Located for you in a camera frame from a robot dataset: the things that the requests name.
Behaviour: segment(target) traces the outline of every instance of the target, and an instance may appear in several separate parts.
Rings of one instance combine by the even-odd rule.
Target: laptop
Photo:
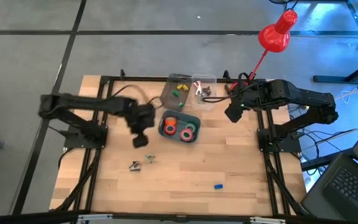
[[[358,160],[358,142],[352,151]],[[358,222],[358,163],[340,153],[301,204],[319,218]]]

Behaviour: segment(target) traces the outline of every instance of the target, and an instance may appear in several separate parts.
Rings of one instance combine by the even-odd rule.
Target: plastic bin
[[[177,90],[178,84],[186,85],[189,90]],[[191,76],[189,75],[182,75],[182,74],[169,74],[168,80],[164,86],[164,89],[161,93],[161,102],[166,109],[175,110],[175,111],[182,111],[183,107],[180,107],[179,104],[186,103],[187,96],[191,90]],[[179,97],[175,97],[173,95],[173,91],[179,92]]]
[[[211,110],[215,107],[214,103],[205,103],[200,100],[199,96],[196,95],[197,87],[194,85],[194,82],[200,81],[201,88],[210,87],[211,94],[209,96],[216,96],[216,76],[211,74],[194,74],[191,77],[192,87],[191,87],[191,107],[195,110]]]
[[[177,118],[177,131],[173,135],[168,135],[167,133],[164,132],[164,126],[165,126],[164,120],[167,116],[173,116],[173,117]],[[185,142],[180,139],[180,132],[182,130],[184,130],[187,123],[193,123],[197,127],[196,132],[193,133],[193,139],[190,142]],[[200,127],[201,127],[201,120],[199,118],[197,118],[196,116],[184,114],[184,113],[177,112],[177,111],[167,110],[162,115],[160,124],[158,126],[158,132],[165,138],[169,138],[169,139],[172,139],[175,141],[180,141],[183,143],[193,143],[197,140],[198,134],[200,132]]]

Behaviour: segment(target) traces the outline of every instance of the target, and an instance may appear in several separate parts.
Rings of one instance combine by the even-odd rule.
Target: red lamp shade
[[[276,24],[271,24],[259,32],[260,44],[268,51],[283,52],[290,43],[290,29],[297,20],[295,11],[285,11]]]

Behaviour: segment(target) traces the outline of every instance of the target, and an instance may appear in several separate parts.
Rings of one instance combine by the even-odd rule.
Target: wooden table
[[[100,76],[84,76],[80,95],[96,97],[99,79]],[[165,83],[115,81],[113,93],[127,84],[139,85],[151,98],[161,94]],[[218,84],[218,88],[218,96],[226,95],[223,84]],[[139,103],[144,103],[133,88],[124,90],[120,95],[137,98]],[[228,104],[229,100],[226,100],[216,103],[211,111],[196,111],[191,108],[188,98],[183,112],[201,119],[200,135],[194,144],[165,139],[159,135],[156,126],[145,131],[149,144],[134,149],[133,136],[124,119],[108,116],[108,141],[101,154],[91,210],[271,215],[265,166],[256,136],[257,115],[253,111],[245,111],[242,119],[234,124],[224,114]],[[156,112],[156,125],[164,111],[161,108]],[[93,114],[92,111],[81,110],[75,113],[88,120]],[[275,123],[288,121],[287,107],[274,110],[273,117]],[[74,149],[62,160],[50,208],[59,206],[76,185],[84,151]],[[145,154],[155,154],[157,162],[144,162]],[[306,194],[299,160],[287,153],[281,154],[281,160],[286,185],[299,202]],[[129,171],[132,161],[142,161],[140,172]],[[224,187],[214,190],[215,184],[223,184]],[[84,189],[80,208],[85,206],[87,186]],[[277,186],[276,195],[282,212]]]

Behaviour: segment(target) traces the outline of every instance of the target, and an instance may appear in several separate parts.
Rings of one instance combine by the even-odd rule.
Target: tape roll
[[[164,127],[164,132],[166,134],[172,135],[175,134],[176,131],[177,131],[177,127],[174,125],[165,125]]]
[[[176,126],[177,125],[177,118],[175,117],[166,117],[165,118],[165,125],[172,125],[172,126]]]
[[[197,127],[193,123],[187,123],[186,126],[185,126],[185,129],[190,129],[191,132],[194,134],[196,132],[196,130],[197,130]]]
[[[185,142],[190,142],[193,139],[193,132],[191,129],[184,129],[180,133],[180,139]]]

